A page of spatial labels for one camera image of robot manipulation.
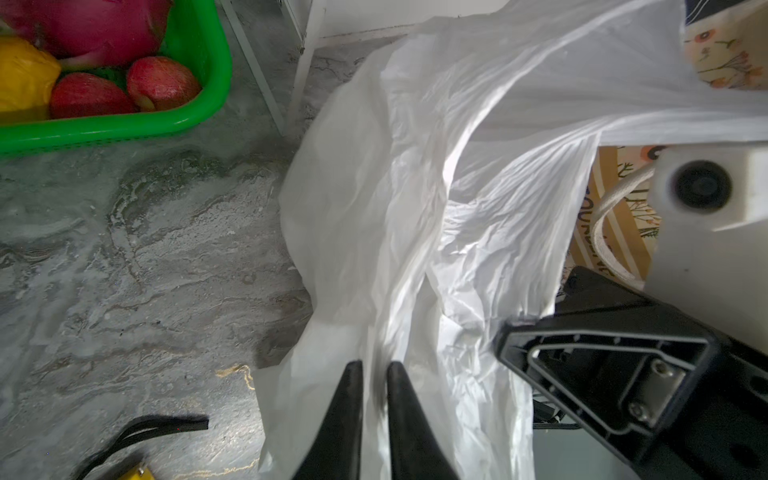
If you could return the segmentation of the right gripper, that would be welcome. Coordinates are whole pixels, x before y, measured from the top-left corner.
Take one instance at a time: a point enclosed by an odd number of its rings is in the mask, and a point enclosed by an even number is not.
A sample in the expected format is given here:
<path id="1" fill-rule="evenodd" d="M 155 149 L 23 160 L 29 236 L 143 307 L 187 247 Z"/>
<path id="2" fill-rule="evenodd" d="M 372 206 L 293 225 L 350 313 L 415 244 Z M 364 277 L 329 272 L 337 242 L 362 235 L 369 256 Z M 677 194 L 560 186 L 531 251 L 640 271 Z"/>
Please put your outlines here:
<path id="1" fill-rule="evenodd" d="M 766 357 L 671 305 L 577 267 L 494 352 L 643 479 L 767 475 Z"/>

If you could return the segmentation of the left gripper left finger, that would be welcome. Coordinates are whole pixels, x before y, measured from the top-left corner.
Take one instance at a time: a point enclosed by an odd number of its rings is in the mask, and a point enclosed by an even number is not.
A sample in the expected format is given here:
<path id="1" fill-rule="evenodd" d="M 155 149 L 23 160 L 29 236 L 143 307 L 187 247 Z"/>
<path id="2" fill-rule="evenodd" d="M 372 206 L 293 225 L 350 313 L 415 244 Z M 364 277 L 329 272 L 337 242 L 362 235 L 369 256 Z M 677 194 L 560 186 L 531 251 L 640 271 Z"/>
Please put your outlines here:
<path id="1" fill-rule="evenodd" d="M 345 366 L 316 438 L 293 480 L 360 478 L 363 401 L 363 362 L 356 360 Z"/>

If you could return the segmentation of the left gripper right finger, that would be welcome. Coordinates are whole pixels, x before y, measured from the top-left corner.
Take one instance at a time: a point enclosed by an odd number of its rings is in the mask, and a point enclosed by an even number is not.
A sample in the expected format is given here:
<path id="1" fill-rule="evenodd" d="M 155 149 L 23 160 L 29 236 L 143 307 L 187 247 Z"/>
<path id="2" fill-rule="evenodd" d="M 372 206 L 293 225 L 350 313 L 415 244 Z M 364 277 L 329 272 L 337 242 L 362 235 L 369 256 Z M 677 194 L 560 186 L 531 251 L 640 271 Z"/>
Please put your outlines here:
<path id="1" fill-rule="evenodd" d="M 457 480 L 401 362 L 386 371 L 391 476 L 394 480 Z"/>

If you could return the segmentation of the white plastic grocery bag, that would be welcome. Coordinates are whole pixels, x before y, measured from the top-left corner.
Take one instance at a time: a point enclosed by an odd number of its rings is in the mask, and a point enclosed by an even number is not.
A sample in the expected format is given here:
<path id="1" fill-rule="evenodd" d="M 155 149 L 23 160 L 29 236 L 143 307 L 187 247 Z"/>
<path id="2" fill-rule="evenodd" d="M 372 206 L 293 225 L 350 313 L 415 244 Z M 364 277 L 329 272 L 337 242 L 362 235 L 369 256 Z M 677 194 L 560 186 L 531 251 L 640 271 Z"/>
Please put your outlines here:
<path id="1" fill-rule="evenodd" d="M 553 312 L 599 147 L 767 136 L 765 94 L 699 79 L 684 18 L 680 1 L 512 1 L 424 22 L 333 92 L 280 194 L 313 314 L 255 378 L 263 478 L 298 471 L 352 361 L 363 478 L 390 475 L 393 361 L 460 478 L 534 477 L 531 390 L 491 345 Z"/>

